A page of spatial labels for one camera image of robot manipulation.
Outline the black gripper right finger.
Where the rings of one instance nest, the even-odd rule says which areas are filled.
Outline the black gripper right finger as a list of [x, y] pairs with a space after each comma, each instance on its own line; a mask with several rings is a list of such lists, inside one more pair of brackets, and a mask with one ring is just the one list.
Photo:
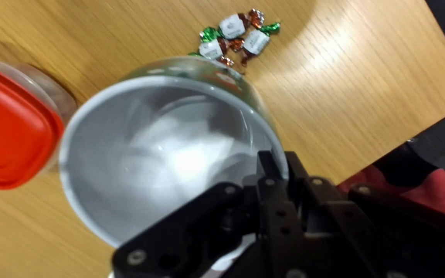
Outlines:
[[445, 278], [445, 214], [364, 183], [339, 193], [293, 153], [257, 154], [270, 278]]

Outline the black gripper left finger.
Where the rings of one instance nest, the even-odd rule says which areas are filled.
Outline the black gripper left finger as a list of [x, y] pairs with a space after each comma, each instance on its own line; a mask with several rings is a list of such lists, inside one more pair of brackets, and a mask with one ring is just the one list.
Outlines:
[[117, 247], [114, 278], [197, 278], [256, 225], [256, 188], [216, 183]]

